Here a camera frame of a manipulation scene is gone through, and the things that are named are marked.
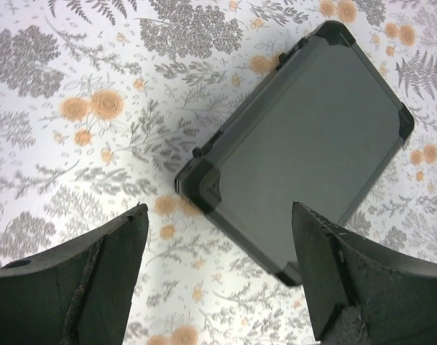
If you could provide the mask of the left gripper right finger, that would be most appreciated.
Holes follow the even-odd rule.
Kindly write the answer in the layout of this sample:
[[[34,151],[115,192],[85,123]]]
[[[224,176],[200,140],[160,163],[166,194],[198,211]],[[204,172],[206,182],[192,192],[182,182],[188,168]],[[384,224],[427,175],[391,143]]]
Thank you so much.
[[[295,250],[322,344],[437,344],[437,264],[382,246],[294,203]]]

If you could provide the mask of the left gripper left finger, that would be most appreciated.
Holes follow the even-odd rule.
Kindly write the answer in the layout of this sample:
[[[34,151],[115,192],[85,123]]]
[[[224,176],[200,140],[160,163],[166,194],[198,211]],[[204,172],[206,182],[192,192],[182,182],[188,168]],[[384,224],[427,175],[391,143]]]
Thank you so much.
[[[122,344],[148,228],[142,203],[0,268],[0,344]]]

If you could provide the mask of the black poker set case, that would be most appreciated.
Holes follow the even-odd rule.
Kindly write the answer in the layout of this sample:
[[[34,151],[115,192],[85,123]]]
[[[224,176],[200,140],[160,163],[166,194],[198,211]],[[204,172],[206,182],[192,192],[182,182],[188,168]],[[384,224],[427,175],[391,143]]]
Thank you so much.
[[[292,205],[345,224],[403,146],[413,115],[347,27],[281,54],[175,178],[175,191],[288,286],[301,283]]]

